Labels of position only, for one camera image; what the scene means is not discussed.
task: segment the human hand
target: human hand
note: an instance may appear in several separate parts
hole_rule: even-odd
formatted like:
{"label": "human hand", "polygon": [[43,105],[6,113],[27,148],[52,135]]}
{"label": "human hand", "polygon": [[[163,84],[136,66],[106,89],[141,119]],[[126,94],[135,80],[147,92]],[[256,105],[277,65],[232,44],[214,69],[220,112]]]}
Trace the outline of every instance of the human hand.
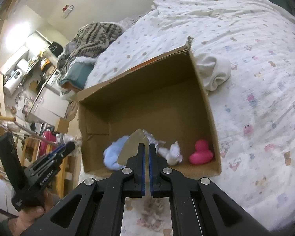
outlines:
{"label": "human hand", "polygon": [[48,190],[44,190],[45,203],[43,207],[26,208],[20,211],[19,217],[9,220],[8,225],[13,236],[20,236],[28,227],[30,227],[36,218],[47,213],[53,206],[53,198]]}

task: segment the blue cloth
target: blue cloth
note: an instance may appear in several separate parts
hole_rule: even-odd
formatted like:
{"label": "blue cloth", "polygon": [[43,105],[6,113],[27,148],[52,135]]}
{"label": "blue cloth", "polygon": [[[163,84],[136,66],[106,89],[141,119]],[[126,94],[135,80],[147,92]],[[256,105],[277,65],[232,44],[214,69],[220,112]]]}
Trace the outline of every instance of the blue cloth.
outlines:
{"label": "blue cloth", "polygon": [[69,82],[72,86],[79,90],[84,89],[88,75],[94,68],[94,64],[90,62],[73,62],[65,76],[59,81],[60,86]]}
{"label": "blue cloth", "polygon": [[117,163],[118,156],[128,140],[129,136],[123,136],[119,138],[116,142],[113,142],[104,151],[104,165],[110,170],[119,170],[125,168],[124,165],[119,165]]}

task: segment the hanging item on wall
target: hanging item on wall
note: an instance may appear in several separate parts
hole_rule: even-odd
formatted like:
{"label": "hanging item on wall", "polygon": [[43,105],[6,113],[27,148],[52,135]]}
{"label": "hanging item on wall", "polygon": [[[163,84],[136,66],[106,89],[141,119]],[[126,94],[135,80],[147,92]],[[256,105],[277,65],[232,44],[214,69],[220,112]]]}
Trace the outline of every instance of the hanging item on wall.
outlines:
{"label": "hanging item on wall", "polygon": [[68,17],[68,15],[70,14],[70,12],[74,9],[74,6],[73,5],[66,5],[65,7],[62,8],[62,11],[63,11],[63,14],[62,14],[62,17],[63,18],[66,18]]}

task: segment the cardboard box flap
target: cardboard box flap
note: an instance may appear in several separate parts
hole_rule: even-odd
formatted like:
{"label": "cardboard box flap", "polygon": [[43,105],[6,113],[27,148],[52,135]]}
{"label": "cardboard box flap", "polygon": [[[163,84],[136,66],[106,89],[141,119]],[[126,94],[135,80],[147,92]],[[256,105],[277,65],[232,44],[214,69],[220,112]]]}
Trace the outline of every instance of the cardboard box flap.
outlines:
{"label": "cardboard box flap", "polygon": [[188,41],[186,42],[186,44],[184,46],[181,46],[181,47],[176,48],[176,49],[174,49],[172,51],[163,53],[163,54],[161,54],[161,55],[159,55],[157,57],[149,59],[149,60],[147,60],[147,61],[145,61],[145,62],[143,62],[143,63],[141,63],[141,64],[139,64],[139,65],[137,65],[135,67],[132,67],[129,70],[115,76],[112,79],[109,79],[109,80],[107,80],[105,82],[101,82],[101,83],[96,84],[96,85],[94,85],[94,86],[92,86],[90,88],[87,88],[85,90],[82,90],[82,91],[78,92],[77,93],[77,100],[78,100],[78,102],[83,102],[84,103],[84,101],[88,97],[92,96],[92,94],[94,92],[98,91],[99,89],[103,88],[106,85],[109,85],[110,83],[116,81],[117,79],[124,77],[125,75],[129,74],[130,72],[136,71],[136,70],[140,69],[141,67],[145,67],[147,65],[153,64],[153,63],[158,62],[160,60],[166,59],[169,56],[176,55],[176,54],[179,54],[179,53],[188,52],[190,47],[191,47],[191,42],[189,41],[189,38],[188,38]]}

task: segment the white bedsheet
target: white bedsheet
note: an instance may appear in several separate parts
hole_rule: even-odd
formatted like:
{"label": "white bedsheet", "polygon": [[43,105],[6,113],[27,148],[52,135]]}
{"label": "white bedsheet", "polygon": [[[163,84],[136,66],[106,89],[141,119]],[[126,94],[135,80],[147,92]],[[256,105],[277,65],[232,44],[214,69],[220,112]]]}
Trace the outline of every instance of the white bedsheet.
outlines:
{"label": "white bedsheet", "polygon": [[155,0],[102,53],[86,88],[194,38],[232,62],[209,101],[222,156],[212,180],[266,228],[295,221],[295,17],[267,0]]}

